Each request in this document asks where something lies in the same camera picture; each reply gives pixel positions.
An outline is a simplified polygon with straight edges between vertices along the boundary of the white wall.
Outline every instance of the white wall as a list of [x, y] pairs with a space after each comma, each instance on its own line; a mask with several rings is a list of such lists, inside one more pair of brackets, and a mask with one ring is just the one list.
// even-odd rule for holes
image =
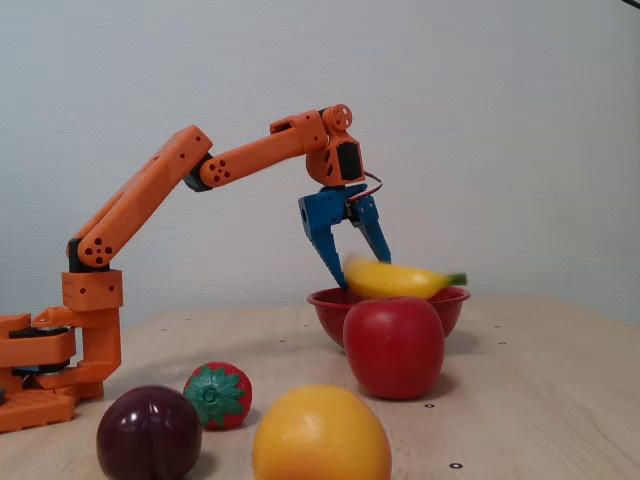
[[[2, 313], [60, 303], [67, 240], [174, 131], [221, 153], [344, 102], [396, 263], [640, 320], [640, 11], [621, 1], [3, 2], [0, 59]], [[124, 321], [332, 286], [297, 207], [318, 188], [303, 158], [180, 185], [113, 263]]]

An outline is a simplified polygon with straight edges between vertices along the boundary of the toy fruit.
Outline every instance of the toy fruit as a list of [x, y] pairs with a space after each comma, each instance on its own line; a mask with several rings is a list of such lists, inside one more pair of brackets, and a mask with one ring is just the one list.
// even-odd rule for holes
[[184, 396], [198, 413], [200, 424], [208, 429], [229, 429], [242, 423], [251, 408], [249, 377], [225, 362], [198, 367], [184, 386]]
[[467, 275], [443, 275], [418, 268], [351, 256], [344, 274], [349, 288], [367, 298], [413, 296], [429, 299], [451, 285], [466, 285]]
[[382, 424], [337, 386], [297, 388], [263, 418], [253, 444], [255, 480], [389, 480], [391, 449]]
[[163, 386], [125, 393], [98, 426], [98, 461], [111, 480], [179, 480], [193, 468], [201, 447], [193, 406]]
[[344, 322], [349, 366], [371, 395], [409, 400], [425, 395], [444, 362], [444, 330], [427, 300], [365, 300]]

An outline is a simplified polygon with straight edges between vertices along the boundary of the yellow banana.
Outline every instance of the yellow banana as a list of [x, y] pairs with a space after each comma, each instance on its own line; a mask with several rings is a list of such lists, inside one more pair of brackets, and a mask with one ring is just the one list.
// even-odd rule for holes
[[467, 275], [444, 275], [419, 268], [349, 257], [343, 268], [349, 289], [366, 298], [420, 297], [429, 299], [450, 285], [466, 285]]

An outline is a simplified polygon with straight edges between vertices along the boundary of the bowl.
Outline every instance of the bowl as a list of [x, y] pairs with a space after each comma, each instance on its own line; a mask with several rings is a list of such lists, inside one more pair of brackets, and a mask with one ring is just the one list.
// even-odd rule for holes
[[[471, 294], [464, 288], [448, 287], [428, 300], [440, 317], [445, 337], [448, 337], [455, 328], [462, 311], [462, 303], [470, 296]], [[363, 300], [366, 298], [339, 287], [320, 290], [307, 298], [307, 301], [315, 307], [324, 331], [341, 347], [344, 347], [342, 341], [344, 319], [351, 307]]]

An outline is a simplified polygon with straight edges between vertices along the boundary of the red apple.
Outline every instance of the red apple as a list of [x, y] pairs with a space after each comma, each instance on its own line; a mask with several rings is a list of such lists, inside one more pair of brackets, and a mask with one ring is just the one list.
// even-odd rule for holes
[[356, 380], [375, 397], [424, 396], [444, 362], [442, 322], [421, 298], [362, 301], [347, 314], [343, 337]]

